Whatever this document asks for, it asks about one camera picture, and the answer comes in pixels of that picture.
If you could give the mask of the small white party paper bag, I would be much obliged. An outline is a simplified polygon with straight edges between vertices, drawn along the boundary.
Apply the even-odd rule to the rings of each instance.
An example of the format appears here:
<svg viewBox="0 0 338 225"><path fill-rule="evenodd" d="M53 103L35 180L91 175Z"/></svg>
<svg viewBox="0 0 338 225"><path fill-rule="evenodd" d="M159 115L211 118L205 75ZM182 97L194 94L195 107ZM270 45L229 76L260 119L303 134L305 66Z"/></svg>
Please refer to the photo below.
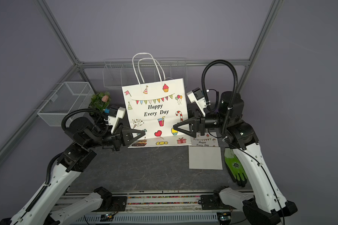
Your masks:
<svg viewBox="0 0 338 225"><path fill-rule="evenodd" d="M185 85L182 78L167 78L157 59L151 60L159 76L157 82L147 82L140 70L140 62L132 61L135 85L123 86L123 96L130 127L136 141L131 148L189 146L191 138L174 128L188 119Z"/></svg>

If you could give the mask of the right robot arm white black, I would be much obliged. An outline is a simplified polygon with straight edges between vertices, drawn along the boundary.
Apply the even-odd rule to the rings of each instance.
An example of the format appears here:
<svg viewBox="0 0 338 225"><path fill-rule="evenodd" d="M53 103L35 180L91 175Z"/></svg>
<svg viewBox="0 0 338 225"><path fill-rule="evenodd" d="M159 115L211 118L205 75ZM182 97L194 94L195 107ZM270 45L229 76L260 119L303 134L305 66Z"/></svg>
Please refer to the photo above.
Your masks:
<svg viewBox="0 0 338 225"><path fill-rule="evenodd" d="M211 67L227 66L233 75L233 89L217 94L214 106L210 104L205 84L187 94L198 106L192 117L174 125L174 129L191 137L203 135L206 130L218 128L220 139L227 143L224 151L226 167L239 186L251 184L253 194L248 196L230 187L219 187L210 199L201 199L202 208L235 208L244 213L252 225L285 224L285 219L297 212L297 206L281 193L263 158L259 139L253 127L242 119L244 101L238 89L238 74L226 60L210 62L203 70L205 79Z"/></svg>

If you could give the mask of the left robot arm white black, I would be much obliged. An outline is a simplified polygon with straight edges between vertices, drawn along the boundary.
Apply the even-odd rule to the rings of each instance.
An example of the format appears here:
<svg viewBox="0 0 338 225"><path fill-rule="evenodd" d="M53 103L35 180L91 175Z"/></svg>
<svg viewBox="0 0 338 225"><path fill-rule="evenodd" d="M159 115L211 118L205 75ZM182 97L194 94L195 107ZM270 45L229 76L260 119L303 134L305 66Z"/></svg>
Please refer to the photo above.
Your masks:
<svg viewBox="0 0 338 225"><path fill-rule="evenodd" d="M54 212L52 208L96 157L94 148L112 146L119 151L121 146L129 146L146 135L143 130L119 123L124 115L125 108L122 107L105 110L84 108L68 113L61 127L73 143L50 160L45 182L28 203L11 218L2 219L0 224L70 225L96 210L119 212L120 206L114 203L112 193L103 187L62 210Z"/></svg>

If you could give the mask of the large white party paper bag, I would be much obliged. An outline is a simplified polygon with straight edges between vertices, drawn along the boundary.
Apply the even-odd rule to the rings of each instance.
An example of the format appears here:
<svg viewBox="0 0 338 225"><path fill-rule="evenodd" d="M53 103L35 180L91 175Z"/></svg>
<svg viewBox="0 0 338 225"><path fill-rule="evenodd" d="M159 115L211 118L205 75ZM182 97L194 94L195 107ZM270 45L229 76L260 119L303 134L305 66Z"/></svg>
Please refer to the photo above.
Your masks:
<svg viewBox="0 0 338 225"><path fill-rule="evenodd" d="M222 153L217 137L209 133L191 138L188 148L189 168L198 170L223 170Z"/></svg>

